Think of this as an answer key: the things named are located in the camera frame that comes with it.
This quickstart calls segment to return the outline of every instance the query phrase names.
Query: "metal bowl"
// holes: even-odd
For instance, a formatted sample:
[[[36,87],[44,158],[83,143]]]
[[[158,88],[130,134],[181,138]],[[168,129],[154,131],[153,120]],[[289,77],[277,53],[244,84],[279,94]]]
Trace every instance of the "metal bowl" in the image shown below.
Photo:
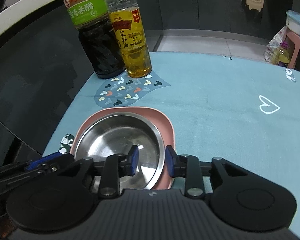
[[[112,154],[127,154],[133,144],[139,148],[137,172],[133,177],[120,178],[120,189],[151,189],[163,169],[164,143],[157,127],[139,114],[117,112],[96,120],[74,145],[74,158],[103,161]],[[99,183],[100,177],[96,177],[95,191]]]

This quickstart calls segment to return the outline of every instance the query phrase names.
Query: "plastic container with blue lid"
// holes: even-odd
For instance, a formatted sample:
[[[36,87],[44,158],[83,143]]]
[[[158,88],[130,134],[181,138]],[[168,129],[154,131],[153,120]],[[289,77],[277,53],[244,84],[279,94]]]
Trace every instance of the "plastic container with blue lid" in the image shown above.
[[[294,33],[300,35],[300,14],[295,11],[287,11],[287,27],[292,30]]]

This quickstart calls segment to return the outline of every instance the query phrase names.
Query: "purple bottle cap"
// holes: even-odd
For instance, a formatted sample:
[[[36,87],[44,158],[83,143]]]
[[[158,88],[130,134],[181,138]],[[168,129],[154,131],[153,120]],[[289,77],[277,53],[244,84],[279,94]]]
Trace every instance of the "purple bottle cap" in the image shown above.
[[[284,49],[287,49],[289,46],[288,46],[288,43],[286,43],[285,41],[281,42],[280,43],[280,46]]]

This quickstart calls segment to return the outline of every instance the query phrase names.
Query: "table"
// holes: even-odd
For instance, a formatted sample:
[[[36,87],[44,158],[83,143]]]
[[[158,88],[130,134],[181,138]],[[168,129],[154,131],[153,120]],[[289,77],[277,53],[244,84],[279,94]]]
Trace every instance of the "table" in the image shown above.
[[[300,72],[198,53],[154,52],[151,61],[151,77],[139,82],[126,73],[113,81],[93,74],[44,155],[57,151],[64,135],[75,135],[85,119],[105,107],[153,107],[170,118],[178,154],[201,161],[221,156],[290,190],[298,203],[290,229],[300,237]],[[130,80],[133,85],[126,85]],[[126,91],[129,85],[133,89]],[[117,100],[122,104],[114,106]]]

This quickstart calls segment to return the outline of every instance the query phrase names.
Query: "bottle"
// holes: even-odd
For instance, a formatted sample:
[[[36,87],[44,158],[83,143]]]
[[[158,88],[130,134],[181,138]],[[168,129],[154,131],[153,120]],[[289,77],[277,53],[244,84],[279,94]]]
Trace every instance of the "bottle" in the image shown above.
[[[63,0],[79,40],[99,78],[121,74],[124,61],[104,0]]]
[[[288,52],[288,44],[283,41],[280,43],[280,46],[274,49],[271,64],[281,66],[281,67],[288,67],[290,62],[290,55]]]
[[[129,76],[148,75],[151,61],[137,0],[105,0]]]

